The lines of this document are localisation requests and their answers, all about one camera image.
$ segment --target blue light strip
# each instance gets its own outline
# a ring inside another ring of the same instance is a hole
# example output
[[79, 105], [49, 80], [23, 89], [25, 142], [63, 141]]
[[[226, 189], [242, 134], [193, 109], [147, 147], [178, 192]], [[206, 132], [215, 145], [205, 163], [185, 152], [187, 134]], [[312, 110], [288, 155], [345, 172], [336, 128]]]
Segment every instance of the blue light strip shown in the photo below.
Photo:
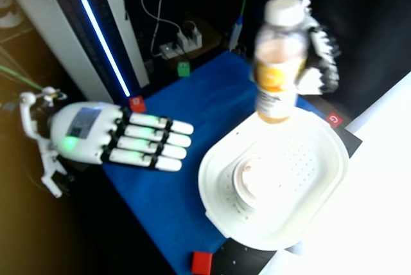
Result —
[[114, 61], [113, 55], [111, 54], [111, 51], [109, 49], [109, 47], [107, 46], [107, 43], [105, 41], [105, 38], [100, 30], [100, 27], [98, 26], [97, 20], [91, 10], [90, 4], [88, 2], [88, 0], [82, 0], [83, 3], [83, 7], [85, 9], [85, 12], [87, 13], [87, 16], [89, 16], [90, 22], [92, 24], [92, 27], [94, 28], [94, 31], [97, 34], [97, 37], [101, 43], [101, 46], [104, 49], [104, 52], [107, 56], [107, 58], [109, 59], [109, 62], [111, 64], [111, 67], [113, 68], [114, 73], [117, 76], [117, 79], [121, 85], [121, 87], [123, 88], [124, 94], [129, 97], [130, 96], [130, 92], [127, 89], [126, 83], [124, 82], [123, 77], [121, 76], [120, 70], [118, 69], [118, 66], [116, 64], [116, 61]]

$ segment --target blue mat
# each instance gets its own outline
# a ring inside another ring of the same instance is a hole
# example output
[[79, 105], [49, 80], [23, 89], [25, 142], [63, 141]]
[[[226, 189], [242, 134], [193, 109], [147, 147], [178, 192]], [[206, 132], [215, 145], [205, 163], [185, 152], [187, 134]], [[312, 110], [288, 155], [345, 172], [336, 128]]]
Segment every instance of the blue mat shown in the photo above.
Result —
[[[194, 125], [193, 142], [181, 171], [166, 173], [103, 165], [177, 274], [191, 274], [193, 251], [214, 253], [225, 242], [205, 216], [197, 175], [206, 152], [254, 112], [256, 88], [249, 73], [249, 64], [225, 52], [189, 78], [180, 79], [145, 101], [148, 114], [170, 116]], [[324, 116], [302, 99], [298, 106]]]

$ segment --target plastic bottle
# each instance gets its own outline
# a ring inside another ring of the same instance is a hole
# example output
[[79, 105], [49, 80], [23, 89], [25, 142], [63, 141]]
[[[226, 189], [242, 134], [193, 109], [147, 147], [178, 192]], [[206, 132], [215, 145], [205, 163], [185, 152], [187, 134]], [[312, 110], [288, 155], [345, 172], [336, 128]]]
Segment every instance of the plastic bottle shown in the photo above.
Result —
[[301, 29], [305, 15], [303, 0], [270, 0], [265, 6], [265, 24], [256, 38], [254, 79], [256, 110], [267, 123], [286, 120], [295, 107], [294, 82], [308, 49], [308, 36]]

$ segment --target bottle cap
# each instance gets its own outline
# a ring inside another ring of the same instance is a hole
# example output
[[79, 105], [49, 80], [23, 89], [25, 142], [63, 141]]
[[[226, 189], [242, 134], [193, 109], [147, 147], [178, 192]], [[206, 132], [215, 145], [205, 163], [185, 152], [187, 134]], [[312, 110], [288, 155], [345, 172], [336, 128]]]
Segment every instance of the bottle cap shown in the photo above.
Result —
[[303, 0], [269, 0], [265, 21], [273, 26], [295, 26], [303, 22], [306, 4]]

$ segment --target green block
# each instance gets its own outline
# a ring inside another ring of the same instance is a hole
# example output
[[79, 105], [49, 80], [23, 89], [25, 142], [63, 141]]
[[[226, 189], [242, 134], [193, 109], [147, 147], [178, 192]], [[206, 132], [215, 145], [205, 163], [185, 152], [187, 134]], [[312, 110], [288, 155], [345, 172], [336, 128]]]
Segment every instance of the green block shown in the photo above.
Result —
[[179, 77], [189, 77], [190, 76], [190, 63], [189, 62], [179, 62], [177, 66], [179, 72]]

